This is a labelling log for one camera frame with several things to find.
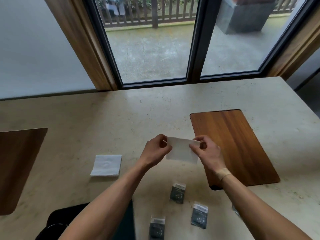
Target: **countertop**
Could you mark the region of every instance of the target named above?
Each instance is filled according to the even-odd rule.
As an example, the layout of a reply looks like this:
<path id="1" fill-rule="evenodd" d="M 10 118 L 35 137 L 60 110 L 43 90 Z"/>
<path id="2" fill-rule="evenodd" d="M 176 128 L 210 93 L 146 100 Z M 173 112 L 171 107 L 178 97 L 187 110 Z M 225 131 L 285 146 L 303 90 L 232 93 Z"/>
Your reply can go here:
<path id="1" fill-rule="evenodd" d="M 90 178 L 95 155 L 121 154 L 120 177 L 159 133 L 192 139 L 191 113 L 241 109 L 281 182 L 250 189 L 311 238 L 320 234 L 320 120 L 280 77 L 30 98 L 0 102 L 0 131 L 47 127 L 17 209 L 0 217 L 1 239 L 35 239 L 49 214 L 92 201 L 114 178 Z M 186 183 L 183 205 L 169 201 Z M 191 226 L 193 203 L 209 207 L 207 229 Z M 253 239 L 203 165 L 164 159 L 133 196 L 137 239 L 166 216 L 165 239 Z"/>

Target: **concrete floor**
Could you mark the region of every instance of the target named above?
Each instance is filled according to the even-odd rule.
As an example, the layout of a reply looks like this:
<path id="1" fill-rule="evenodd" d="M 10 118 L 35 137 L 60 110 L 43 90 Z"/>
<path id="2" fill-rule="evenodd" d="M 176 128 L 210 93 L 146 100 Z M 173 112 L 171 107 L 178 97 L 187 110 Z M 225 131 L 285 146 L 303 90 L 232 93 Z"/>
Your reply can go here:
<path id="1" fill-rule="evenodd" d="M 202 75 L 257 70 L 286 17 L 269 18 L 261 32 L 225 35 L 216 26 Z M 194 25 L 107 32 L 123 83 L 185 77 Z"/>

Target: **gray column base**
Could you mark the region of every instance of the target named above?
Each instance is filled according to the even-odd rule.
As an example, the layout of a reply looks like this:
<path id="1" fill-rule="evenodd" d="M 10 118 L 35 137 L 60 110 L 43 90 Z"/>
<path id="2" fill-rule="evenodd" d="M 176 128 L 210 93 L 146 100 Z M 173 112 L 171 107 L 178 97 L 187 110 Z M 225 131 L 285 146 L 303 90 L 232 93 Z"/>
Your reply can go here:
<path id="1" fill-rule="evenodd" d="M 216 26 L 225 34 L 261 31 L 275 6 L 275 2 L 237 5 L 222 0 Z"/>

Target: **glass pane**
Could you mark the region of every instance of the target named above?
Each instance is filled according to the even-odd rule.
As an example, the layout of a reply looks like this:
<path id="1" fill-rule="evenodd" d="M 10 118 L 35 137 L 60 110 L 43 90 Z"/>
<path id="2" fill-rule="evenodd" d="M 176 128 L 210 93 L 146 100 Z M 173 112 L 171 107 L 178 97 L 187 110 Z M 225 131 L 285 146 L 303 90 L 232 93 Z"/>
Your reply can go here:
<path id="1" fill-rule="evenodd" d="M 258 70 L 300 1 L 222 0 L 201 75 Z"/>
<path id="2" fill-rule="evenodd" d="M 124 84 L 186 76 L 198 0 L 96 3 Z"/>

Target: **person's right arm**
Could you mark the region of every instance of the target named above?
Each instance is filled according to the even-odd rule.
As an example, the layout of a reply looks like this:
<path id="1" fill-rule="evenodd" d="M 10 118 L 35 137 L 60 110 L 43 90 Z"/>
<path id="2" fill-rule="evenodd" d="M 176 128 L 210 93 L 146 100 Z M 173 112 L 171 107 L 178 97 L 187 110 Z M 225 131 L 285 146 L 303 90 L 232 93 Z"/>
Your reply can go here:
<path id="1" fill-rule="evenodd" d="M 198 136 L 194 140 L 205 142 L 200 146 L 202 148 L 205 145 L 205 149 L 190 145 L 190 148 L 198 155 L 203 165 L 208 167 L 214 174 L 221 169 L 227 168 L 220 147 L 210 137 Z M 221 184 L 254 239 L 311 239 L 291 221 L 244 186 L 232 174 L 225 176 L 221 180 Z"/>

